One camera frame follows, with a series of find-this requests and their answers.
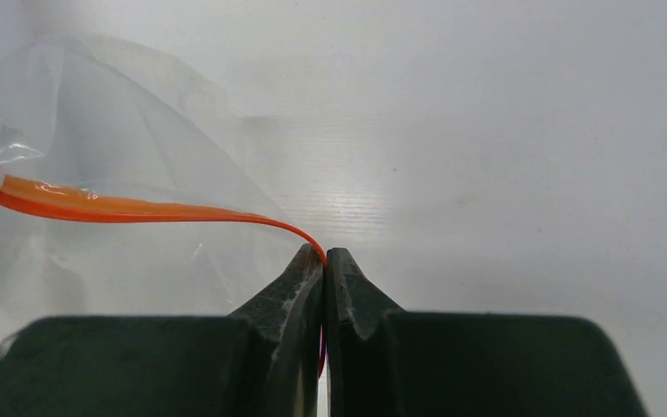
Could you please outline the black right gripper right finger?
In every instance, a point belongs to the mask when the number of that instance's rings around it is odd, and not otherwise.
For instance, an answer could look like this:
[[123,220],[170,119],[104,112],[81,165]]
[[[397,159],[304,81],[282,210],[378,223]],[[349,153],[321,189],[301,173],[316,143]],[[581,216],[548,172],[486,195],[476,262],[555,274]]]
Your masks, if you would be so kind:
[[614,344],[561,315],[407,311],[333,248],[325,271],[332,416],[643,416]]

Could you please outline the clear orange zip bag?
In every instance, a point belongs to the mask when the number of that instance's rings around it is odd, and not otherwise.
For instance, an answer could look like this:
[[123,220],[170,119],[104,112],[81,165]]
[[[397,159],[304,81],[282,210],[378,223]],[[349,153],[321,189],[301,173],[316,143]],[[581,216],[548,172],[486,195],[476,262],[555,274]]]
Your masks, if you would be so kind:
[[105,36],[0,61],[0,356],[52,317],[217,316],[322,249],[244,165],[249,121],[179,59]]

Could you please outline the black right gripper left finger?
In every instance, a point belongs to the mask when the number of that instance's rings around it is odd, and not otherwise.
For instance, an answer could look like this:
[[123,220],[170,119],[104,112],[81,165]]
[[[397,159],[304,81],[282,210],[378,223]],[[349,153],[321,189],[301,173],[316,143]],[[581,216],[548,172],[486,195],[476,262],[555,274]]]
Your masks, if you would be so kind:
[[225,316],[60,316],[0,349],[0,416],[313,416],[324,268],[303,245]]

